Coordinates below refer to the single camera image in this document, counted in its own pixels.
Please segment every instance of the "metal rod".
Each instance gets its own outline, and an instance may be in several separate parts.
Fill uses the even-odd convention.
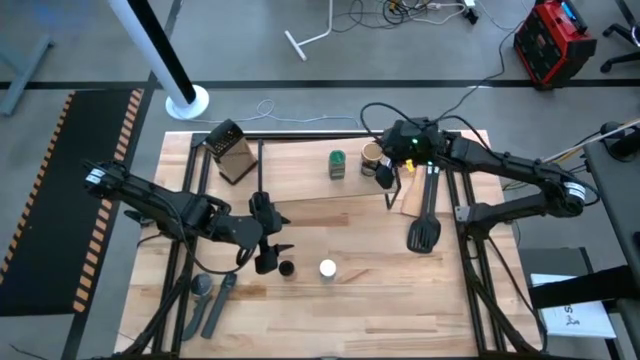
[[[468,172],[462,173],[462,184],[464,185],[464,192],[467,197],[467,206],[473,205],[476,203],[476,197],[473,193],[473,186],[471,185],[471,175]],[[476,245],[476,251],[478,253],[478,263],[480,265],[480,274],[482,276],[482,281],[484,286],[487,288],[489,295],[495,299],[496,292],[493,287],[493,278],[491,276],[491,270],[489,269],[489,260],[487,259],[487,249],[484,246],[484,240],[475,240],[474,243]],[[504,336],[502,335],[502,331],[500,330],[500,326],[496,319],[489,314],[489,319],[491,320],[491,331],[493,332],[493,337],[496,342],[496,349],[498,351],[507,350]]]
[[[109,5],[176,106],[192,104],[196,99],[193,84],[149,2],[109,0]]]
[[[204,194],[207,191],[207,182],[209,180],[209,168],[211,166],[211,153],[204,152],[202,159],[202,168],[200,171],[200,182],[198,183],[198,195]],[[196,253],[198,239],[188,239],[186,246],[191,246],[191,252]],[[193,275],[193,258],[186,256],[184,260],[185,271],[187,278],[191,279]],[[174,354],[180,353],[180,347],[182,346],[182,333],[184,332],[184,322],[187,314],[187,303],[189,302],[189,287],[187,286],[180,295],[180,302],[178,303],[178,312],[176,315],[176,322],[173,329],[173,341],[171,343],[171,352]]]
[[[178,296],[180,296],[184,288],[189,288],[189,279],[187,278],[187,274],[183,269],[183,271],[180,273],[180,277],[178,277],[178,280],[176,281],[176,284],[167,295],[167,298],[162,303],[160,303],[160,307],[158,307],[158,310],[153,315],[151,320],[149,320],[149,323],[147,324],[147,326],[145,326],[142,333],[140,333],[138,338],[135,339],[133,344],[131,344],[126,350],[122,352],[123,354],[141,354],[145,350],[145,348],[149,344],[149,340],[151,340],[151,337],[155,336],[155,334],[150,333],[150,331],[157,328],[165,321],[167,314],[173,307],[173,304],[175,303],[176,299],[178,299]]]
[[[209,134],[207,131],[193,131],[190,133],[200,135],[203,138]],[[377,136],[383,135],[382,130],[372,130],[371,133]],[[366,130],[247,130],[243,131],[243,134],[247,140],[337,140],[371,137],[371,134]]]
[[[479,354],[479,360],[585,360],[583,358],[554,356],[542,353],[513,353],[486,350]]]
[[[193,169],[195,168],[195,165],[196,165],[197,153],[198,153],[197,147],[192,146],[189,149],[187,167],[184,171],[184,179],[182,180],[182,191],[189,191],[191,189],[191,182],[193,181]],[[167,271],[165,272],[165,275],[164,275],[164,284],[162,285],[162,296],[160,297],[161,303],[167,298],[167,296],[169,295],[169,292],[171,292],[171,288],[173,287],[173,282],[176,276],[176,266],[178,265],[179,253],[180,253],[180,243],[177,241],[172,242],[171,249],[169,250],[169,260],[167,262]],[[167,325],[167,320],[163,319],[160,325],[158,326],[158,331],[156,331],[153,337],[153,343],[151,344],[152,353],[158,353],[162,351],[166,325]]]
[[[258,139],[258,192],[262,192],[262,139]]]
[[[400,181],[400,173],[398,172],[398,168],[393,168],[393,175],[396,178],[396,191],[393,193],[393,197],[389,200],[389,193],[384,193],[384,201],[387,204],[387,210],[391,210],[393,204],[396,202],[396,198],[398,194],[400,194],[400,190],[402,189],[402,181]]]
[[[458,197],[458,188],[456,187],[456,179],[453,175],[453,171],[450,169],[446,170],[447,174],[447,185],[449,187],[449,197],[451,198],[451,207],[455,208],[456,206],[460,206],[460,199]],[[464,273],[465,278],[465,288],[467,289],[467,297],[469,300],[469,310],[471,314],[471,323],[473,325],[473,334],[476,339],[476,346],[478,348],[478,354],[487,349],[487,343],[484,336],[484,329],[482,328],[482,318],[480,317],[480,309],[478,307],[478,298],[476,297],[471,284],[469,283],[469,274],[468,267],[465,266],[465,263],[471,265],[471,259],[469,254],[469,248],[467,247],[467,239],[465,238],[462,232],[462,226],[456,222],[456,233],[458,235],[458,245],[460,247],[460,257],[463,263],[462,272]]]

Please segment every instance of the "white floor stand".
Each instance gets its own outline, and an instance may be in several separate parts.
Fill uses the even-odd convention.
[[[307,55],[305,55],[304,51],[302,51],[302,45],[306,45],[308,43],[314,42],[316,40],[320,40],[323,37],[328,36],[329,34],[331,34],[332,28],[333,28],[333,0],[329,0],[329,28],[327,29],[327,31],[325,31],[324,33],[316,37],[312,37],[311,39],[307,39],[302,42],[296,42],[296,40],[293,38],[289,30],[286,30],[284,34],[287,36],[287,39],[289,39],[291,46],[293,46],[293,48],[296,49],[296,52],[298,53],[302,61],[307,61]]]
[[[193,119],[202,115],[207,109],[209,105],[209,93],[207,90],[198,85],[193,85],[193,89],[196,91],[196,99],[187,107],[179,107],[171,100],[171,97],[167,97],[165,109],[172,118],[178,120]]]

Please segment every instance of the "wooden table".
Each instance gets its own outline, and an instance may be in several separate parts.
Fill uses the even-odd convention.
[[[172,190],[182,187],[190,138],[191,133],[165,135],[155,182]],[[271,143],[265,144],[265,159],[268,159],[268,153],[272,151],[269,148]],[[289,156],[299,156],[304,153],[306,146],[313,148],[318,144],[297,144],[291,147],[297,149],[296,153],[290,153]],[[327,156],[333,150],[323,148]],[[286,158],[280,160],[282,164],[287,164]],[[354,161],[357,162],[357,159],[349,157],[347,164]],[[326,166],[324,159],[319,165],[321,174],[317,174],[319,179],[326,181],[325,187],[332,185]],[[362,196],[344,197],[344,193],[335,189],[333,192],[313,188],[302,191],[305,181],[294,181],[294,178],[287,177],[286,172],[278,174],[285,185],[277,185],[275,180],[268,180],[268,174],[265,168],[265,191],[270,191],[272,198],[280,201],[277,203],[278,210],[293,222],[279,234],[271,236],[270,243],[295,245],[280,259],[295,263],[296,277],[293,281],[287,281],[277,271],[257,275],[253,264],[247,265],[238,273],[238,284],[226,304],[213,338],[201,338],[199,330],[196,336],[182,344],[181,356],[477,355],[444,174],[440,178],[437,202],[442,234],[433,253],[429,255],[411,253],[405,247],[407,230],[413,218],[400,214],[399,209],[404,191],[411,183],[408,172],[401,174],[403,191],[398,203],[390,211],[386,209],[382,195],[364,195],[371,191],[366,186],[364,188],[369,190],[361,190]],[[484,173],[472,174],[471,177],[478,202],[495,204],[504,201],[497,177]],[[196,173],[194,179],[198,178],[199,174]],[[231,203],[233,213],[247,214],[247,200],[256,190],[255,179],[254,171],[238,185],[231,187],[221,180],[217,169],[212,166],[207,192]],[[197,181],[194,181],[192,191],[196,187]],[[156,231],[147,229],[142,236]],[[520,287],[525,289],[511,228],[498,225],[491,235]],[[139,248],[120,326],[123,335],[119,336],[115,351],[126,348],[131,343],[128,337],[137,336],[156,310],[169,246],[166,239],[159,238]],[[231,269],[235,267],[236,250],[234,246],[203,240],[198,242],[197,256],[210,268]],[[507,273],[490,247],[488,258],[500,307],[524,337],[539,347],[540,338],[533,317],[518,298]],[[323,259],[332,259],[337,263],[338,273],[332,284],[321,283],[318,265]],[[220,282],[221,277],[215,276],[214,297]],[[191,318],[193,306],[194,302],[190,301],[187,321]],[[495,348],[484,305],[481,305],[481,311],[488,346]],[[174,313],[168,317],[165,348],[171,343],[174,318],[175,307]]]

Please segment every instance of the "black spatula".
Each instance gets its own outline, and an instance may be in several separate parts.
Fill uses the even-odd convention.
[[[427,167],[420,217],[409,227],[407,248],[415,253],[429,254],[440,238],[440,222],[435,216],[439,172],[431,163]]]

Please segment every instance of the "concrete floor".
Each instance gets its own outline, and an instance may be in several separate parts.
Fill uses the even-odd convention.
[[[531,6],[533,1],[525,3]],[[164,24],[172,0],[151,0]],[[336,13],[349,1],[337,1]],[[375,2],[366,2],[370,9]],[[525,15],[518,1],[484,0],[491,15],[504,26],[514,26]],[[578,74],[579,79],[640,78],[635,64],[614,67],[607,75],[598,70],[608,57],[633,50],[617,37],[603,39],[601,31],[624,19],[613,0],[574,1],[598,38],[596,56]],[[431,14],[434,18],[440,14]],[[499,70],[497,46],[506,33],[483,14],[475,26],[456,17],[445,25],[410,23],[393,30],[357,27],[332,34],[304,47],[309,60],[301,62],[283,31],[298,40],[323,31],[326,1],[256,0],[224,2],[189,0],[178,13],[171,42],[194,81],[207,80],[343,80],[343,79],[468,79],[479,80]],[[369,23],[376,24],[375,19]],[[338,18],[336,28],[348,26]],[[39,34],[50,33],[57,46],[46,55],[35,75],[37,81],[146,81],[149,66],[122,29],[106,2],[0,0],[0,36],[20,51],[28,51]],[[522,65],[505,46],[505,74],[500,79],[526,79]],[[12,74],[0,66],[0,81]],[[25,198],[44,154],[66,94],[64,90],[25,92],[16,113],[0,119],[0,249],[8,247]],[[202,119],[241,119],[256,115],[263,99],[273,99],[274,115],[310,118],[321,115],[357,117],[371,101],[384,101],[411,116],[436,116],[453,106],[468,89],[294,89],[215,90]],[[638,88],[584,87],[540,93],[528,88],[486,88],[469,97],[456,111],[479,129],[487,129],[498,151],[544,157],[566,148],[607,121],[625,122],[638,117]],[[165,131],[210,130],[213,125],[186,123],[169,118],[164,110],[166,93],[155,91],[136,150],[132,171],[151,179]],[[372,109],[370,126],[383,129],[395,116]],[[354,129],[349,120],[307,124],[263,119],[242,124],[245,130]],[[462,124],[446,123],[450,129]],[[588,175],[583,176],[591,181]],[[507,198],[530,191],[513,191]],[[521,248],[585,246],[596,269],[624,262],[608,218],[601,205],[588,208],[571,220],[551,217],[519,222]],[[108,355],[113,349],[135,257],[139,230],[130,220],[116,221],[79,358]],[[60,357],[70,316],[2,318],[0,358],[27,359],[8,346],[13,344],[47,359]],[[629,346],[623,339],[627,358]],[[553,354],[607,358],[602,341],[552,339]]]

